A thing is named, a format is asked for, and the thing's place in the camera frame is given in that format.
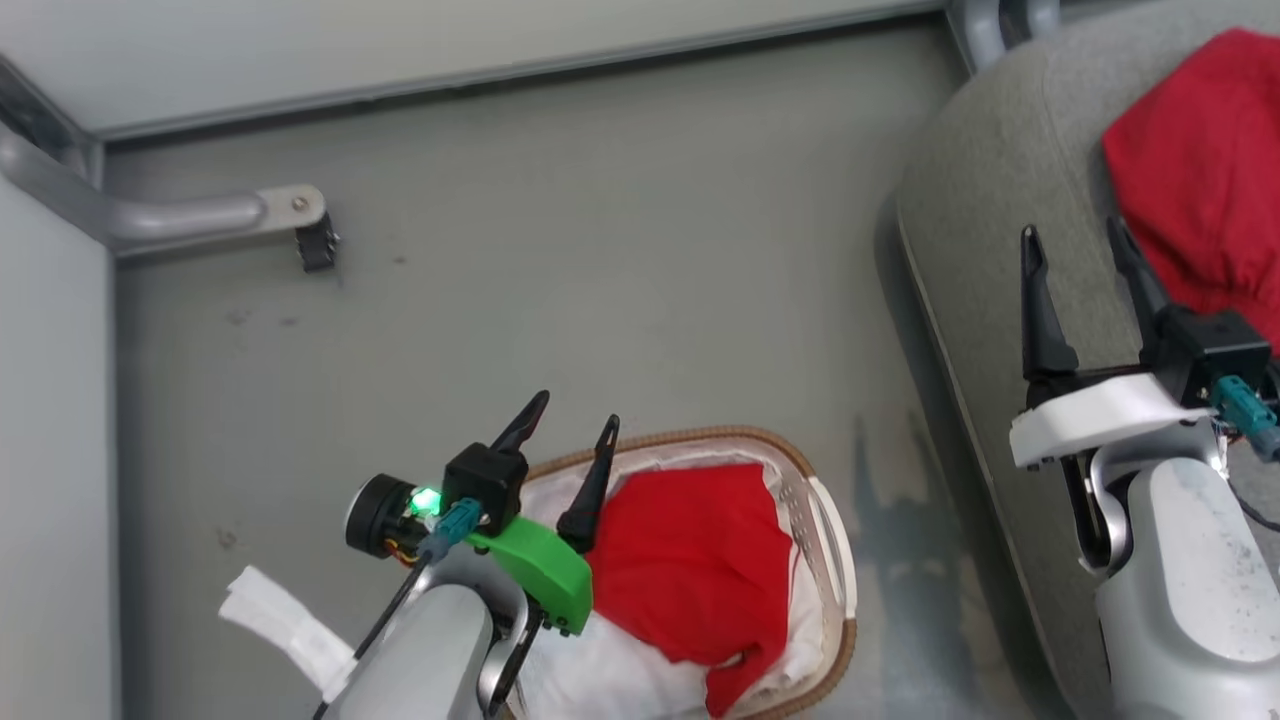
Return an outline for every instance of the white panel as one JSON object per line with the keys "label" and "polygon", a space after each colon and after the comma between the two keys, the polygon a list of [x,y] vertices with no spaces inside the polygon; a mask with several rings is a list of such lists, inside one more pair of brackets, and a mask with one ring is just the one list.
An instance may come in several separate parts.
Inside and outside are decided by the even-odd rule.
{"label": "white panel", "polygon": [[102,136],[511,77],[940,0],[5,0],[8,55]]}
{"label": "white panel", "polygon": [[111,259],[0,178],[0,717],[118,716]]}

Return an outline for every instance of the black cable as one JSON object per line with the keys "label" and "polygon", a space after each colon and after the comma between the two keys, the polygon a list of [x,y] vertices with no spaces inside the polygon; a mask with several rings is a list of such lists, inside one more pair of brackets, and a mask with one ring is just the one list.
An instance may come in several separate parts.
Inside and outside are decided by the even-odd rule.
{"label": "black cable", "polygon": [[1235,486],[1230,480],[1228,480],[1226,487],[1231,488],[1231,495],[1234,495],[1235,501],[1240,503],[1240,510],[1244,510],[1244,514],[1248,515],[1251,520],[1271,530],[1272,533],[1280,533],[1280,523],[1276,523],[1275,520],[1267,520],[1262,515],[1262,512],[1258,512],[1257,507],[1253,507],[1252,505],[1248,503],[1248,501],[1240,497],[1240,493],[1235,489]]}
{"label": "black cable", "polygon": [[[383,614],[378,616],[378,621],[375,621],[374,626],[369,629],[369,634],[365,635],[365,639],[360,642],[360,647],[356,648],[356,653],[352,656],[357,662],[360,661],[361,657],[365,656],[365,652],[374,644],[374,641],[378,639],[378,635],[383,633],[383,628],[387,626],[387,623],[392,619],[392,615],[394,615],[396,611],[399,610],[401,603],[404,602],[404,598],[408,596],[408,591],[413,589],[413,584],[417,583],[417,579],[422,577],[422,571],[426,570],[426,566],[430,564],[431,564],[431,551],[428,550],[419,556],[417,562],[413,564],[413,569],[408,571],[408,577],[404,578],[404,582],[401,583],[399,589],[397,589],[396,594],[392,596],[392,601],[387,603],[387,609],[383,610]],[[329,703],[321,702],[320,707],[316,707],[316,712],[315,715],[311,716],[311,720],[320,720],[321,717],[324,717],[324,714],[328,710],[329,710]]]}

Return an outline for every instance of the green light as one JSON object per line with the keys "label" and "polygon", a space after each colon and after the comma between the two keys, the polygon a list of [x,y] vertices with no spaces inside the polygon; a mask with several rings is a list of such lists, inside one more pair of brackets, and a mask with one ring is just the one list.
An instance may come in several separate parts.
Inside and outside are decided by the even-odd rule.
{"label": "green light", "polygon": [[408,506],[413,515],[439,515],[440,493],[431,488],[419,488],[410,497]]}

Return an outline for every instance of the red cloth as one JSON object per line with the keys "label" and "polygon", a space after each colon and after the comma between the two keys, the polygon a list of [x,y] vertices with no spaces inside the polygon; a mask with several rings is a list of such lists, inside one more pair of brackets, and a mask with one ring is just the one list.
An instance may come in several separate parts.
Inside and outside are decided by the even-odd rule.
{"label": "red cloth", "polygon": [[790,556],[763,469],[724,465],[631,475],[588,561],[595,610],[672,662],[712,667],[721,717],[786,648]]}
{"label": "red cloth", "polygon": [[1280,351],[1280,38],[1228,31],[1102,138],[1120,209],[1176,302]]}

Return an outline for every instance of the gray floor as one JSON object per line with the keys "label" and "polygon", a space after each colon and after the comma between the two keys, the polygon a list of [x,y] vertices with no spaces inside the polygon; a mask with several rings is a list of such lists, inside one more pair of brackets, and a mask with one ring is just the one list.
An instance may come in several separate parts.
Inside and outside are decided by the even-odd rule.
{"label": "gray floor", "polygon": [[338,274],[282,243],[122,269],[131,719],[302,717],[216,618],[253,564],[357,639],[401,573],[347,550],[378,471],[430,478],[538,388],[547,459],[623,432],[781,432],[858,559],[852,666],[812,717],[1061,707],[892,245],[911,138],[961,83],[941,18],[115,149],[142,199],[289,182]]}

